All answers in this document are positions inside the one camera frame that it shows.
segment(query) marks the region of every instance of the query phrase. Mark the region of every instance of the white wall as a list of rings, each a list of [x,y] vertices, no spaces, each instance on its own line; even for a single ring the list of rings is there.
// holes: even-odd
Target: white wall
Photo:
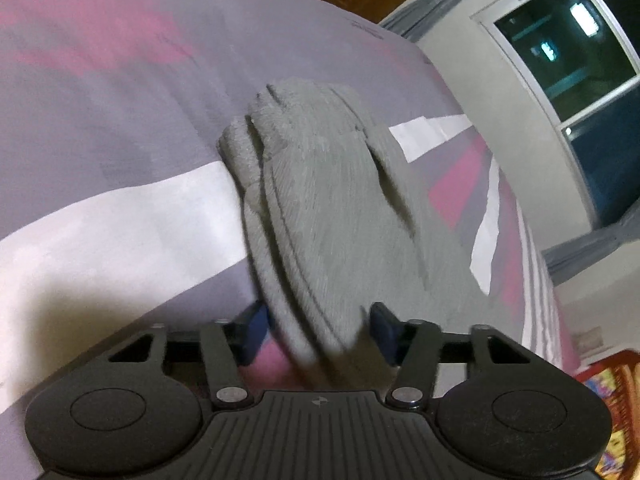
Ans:
[[[561,140],[528,86],[464,0],[418,46],[482,133],[520,199],[540,248],[590,230]]]
[[[606,354],[640,350],[640,242],[619,248],[558,286],[556,293],[572,332],[601,327]]]

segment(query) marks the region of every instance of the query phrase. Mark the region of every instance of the bed sheet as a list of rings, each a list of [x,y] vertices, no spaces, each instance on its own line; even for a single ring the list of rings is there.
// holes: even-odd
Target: bed sheet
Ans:
[[[392,127],[499,296],[571,371],[543,259],[504,175],[413,44],[319,0],[0,0],[0,470],[31,480],[33,394],[115,340],[258,298],[216,140],[268,82],[347,84]],[[256,387],[300,386],[270,339]]]

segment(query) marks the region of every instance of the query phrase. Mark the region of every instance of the colorful blanket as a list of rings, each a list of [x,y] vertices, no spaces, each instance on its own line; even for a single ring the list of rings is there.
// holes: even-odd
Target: colorful blanket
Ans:
[[[351,86],[392,126],[513,335],[573,368],[521,209],[415,45],[318,0],[0,0],[4,477],[40,472],[22,417],[47,381],[141,327],[192,328],[258,298],[215,146],[291,76]],[[246,376],[303,386],[274,340]]]

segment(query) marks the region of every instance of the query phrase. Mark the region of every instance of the folded towel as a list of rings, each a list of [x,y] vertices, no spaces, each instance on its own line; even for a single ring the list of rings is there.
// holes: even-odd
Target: folded towel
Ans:
[[[269,85],[219,149],[277,332],[313,386],[388,384],[366,330],[375,301],[443,326],[461,309],[491,311],[400,146],[353,90]]]

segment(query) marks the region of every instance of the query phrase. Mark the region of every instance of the metal bolt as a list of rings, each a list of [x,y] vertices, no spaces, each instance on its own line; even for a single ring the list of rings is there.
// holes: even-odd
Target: metal bolt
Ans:
[[[403,386],[402,388],[396,388],[391,392],[391,396],[398,402],[413,406],[417,404],[422,398],[422,392],[418,388],[412,388],[410,386]]]
[[[216,397],[218,398],[218,400],[220,400],[221,402],[226,402],[227,404],[241,402],[248,396],[249,393],[247,393],[244,388],[238,388],[237,386],[228,386],[216,392]]]

